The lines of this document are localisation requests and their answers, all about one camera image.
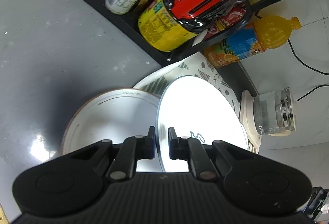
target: patterned cloth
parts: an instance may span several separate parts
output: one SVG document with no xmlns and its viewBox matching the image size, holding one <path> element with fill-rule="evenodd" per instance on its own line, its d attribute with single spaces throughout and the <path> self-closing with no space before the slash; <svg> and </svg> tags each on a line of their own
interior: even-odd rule
<svg viewBox="0 0 329 224">
<path fill-rule="evenodd" d="M 170 82 L 185 75 L 203 78 L 214 85 L 224 95 L 234 109 L 236 115 L 239 117 L 241 105 L 238 102 L 234 91 L 200 52 L 184 59 L 179 66 L 140 89 L 161 97 Z"/>
</svg>

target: white tile wall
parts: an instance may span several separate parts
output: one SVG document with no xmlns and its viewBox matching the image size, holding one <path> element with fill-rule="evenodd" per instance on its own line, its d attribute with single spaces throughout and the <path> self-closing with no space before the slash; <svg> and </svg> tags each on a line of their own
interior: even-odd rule
<svg viewBox="0 0 329 224">
<path fill-rule="evenodd" d="M 259 151 L 260 155 L 297 168 L 310 179 L 313 187 L 329 188 L 329 142 L 289 149 Z"/>
<path fill-rule="evenodd" d="M 302 28 L 293 31 L 291 43 L 308 65 L 329 72 L 329 0 L 283 0 L 259 13 L 287 19 L 297 16 Z M 300 64 L 288 43 L 241 61 L 259 93 L 290 87 L 297 99 L 317 85 L 328 84 L 321 75 Z M 297 130 L 287 137 L 264 136 L 261 149 L 280 149 L 329 141 L 329 87 L 320 88 L 295 106 Z"/>
</svg>

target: black shelf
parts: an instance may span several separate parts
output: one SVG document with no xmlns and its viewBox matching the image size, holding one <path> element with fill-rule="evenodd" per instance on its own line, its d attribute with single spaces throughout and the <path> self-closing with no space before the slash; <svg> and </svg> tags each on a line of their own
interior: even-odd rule
<svg viewBox="0 0 329 224">
<path fill-rule="evenodd" d="M 183 60 L 186 57 L 202 51 L 204 48 L 223 40 L 229 35 L 235 33 L 238 29 L 242 28 L 252 17 L 252 11 L 250 5 L 247 3 L 247 13 L 243 16 L 241 21 L 232 27 L 225 29 L 222 32 L 202 41 L 201 43 L 192 47 L 194 38 L 187 41 L 185 44 L 181 45 L 172 52 L 162 52 L 153 48 L 139 33 L 137 20 L 140 13 L 128 12 L 124 15 L 116 15 L 109 11 L 104 3 L 105 0 L 84 0 L 95 10 L 97 10 L 101 15 L 107 18 L 111 23 L 113 23 L 117 28 L 119 28 L 123 33 L 125 33 L 130 39 L 132 39 L 139 47 L 141 47 L 145 52 L 147 52 L 154 60 L 156 60 L 161 66 L 166 66 L 177 61 Z"/>
</svg>

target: screw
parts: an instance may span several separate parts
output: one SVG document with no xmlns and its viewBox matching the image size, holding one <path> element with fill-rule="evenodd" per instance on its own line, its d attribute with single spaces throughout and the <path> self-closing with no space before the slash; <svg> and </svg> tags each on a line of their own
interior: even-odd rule
<svg viewBox="0 0 329 224">
<path fill-rule="evenodd" d="M 212 171 L 202 171 L 199 176 L 204 180 L 212 180 L 216 177 L 216 174 Z"/>
<path fill-rule="evenodd" d="M 114 180 L 122 180 L 127 176 L 123 171 L 114 171 L 110 174 L 110 178 Z"/>
</svg>

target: black device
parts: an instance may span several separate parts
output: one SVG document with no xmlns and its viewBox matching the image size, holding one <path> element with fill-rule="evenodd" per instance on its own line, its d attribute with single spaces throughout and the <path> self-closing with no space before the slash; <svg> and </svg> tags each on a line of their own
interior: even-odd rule
<svg viewBox="0 0 329 224">
<path fill-rule="evenodd" d="M 170 158 L 189 172 L 136 172 L 155 156 L 155 129 L 113 145 L 102 140 L 21 173 L 14 224 L 313 223 L 298 211 L 311 197 L 299 170 L 224 141 L 202 145 L 169 128 Z"/>
</svg>

